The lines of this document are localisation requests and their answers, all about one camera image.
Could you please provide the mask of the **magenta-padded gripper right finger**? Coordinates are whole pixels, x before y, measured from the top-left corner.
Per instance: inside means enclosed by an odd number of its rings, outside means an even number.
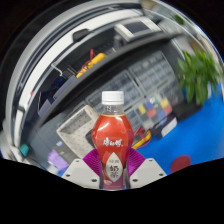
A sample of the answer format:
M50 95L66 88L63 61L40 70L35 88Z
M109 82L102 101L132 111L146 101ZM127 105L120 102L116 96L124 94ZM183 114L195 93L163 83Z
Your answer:
M135 189L148 185L166 176L153 158L145 158L131 149L126 163L126 188Z

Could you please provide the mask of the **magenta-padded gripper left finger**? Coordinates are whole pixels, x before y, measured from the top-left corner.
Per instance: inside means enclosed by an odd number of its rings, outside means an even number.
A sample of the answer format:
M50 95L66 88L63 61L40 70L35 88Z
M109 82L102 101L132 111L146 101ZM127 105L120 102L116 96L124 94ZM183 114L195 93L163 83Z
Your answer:
M101 187L101 161L96 149L83 159L75 159L62 178L84 188L99 189Z

